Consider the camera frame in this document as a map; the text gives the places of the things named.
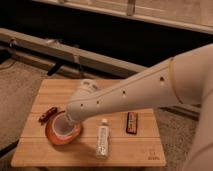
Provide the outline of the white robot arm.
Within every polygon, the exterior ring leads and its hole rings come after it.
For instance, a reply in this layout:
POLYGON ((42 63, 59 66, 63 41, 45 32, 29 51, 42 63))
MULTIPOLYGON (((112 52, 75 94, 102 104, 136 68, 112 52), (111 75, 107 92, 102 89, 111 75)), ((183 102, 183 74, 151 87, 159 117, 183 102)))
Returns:
POLYGON ((213 43, 171 57, 111 87, 78 90, 66 108, 71 123, 134 109, 199 104, 201 113, 182 171, 213 171, 213 43))

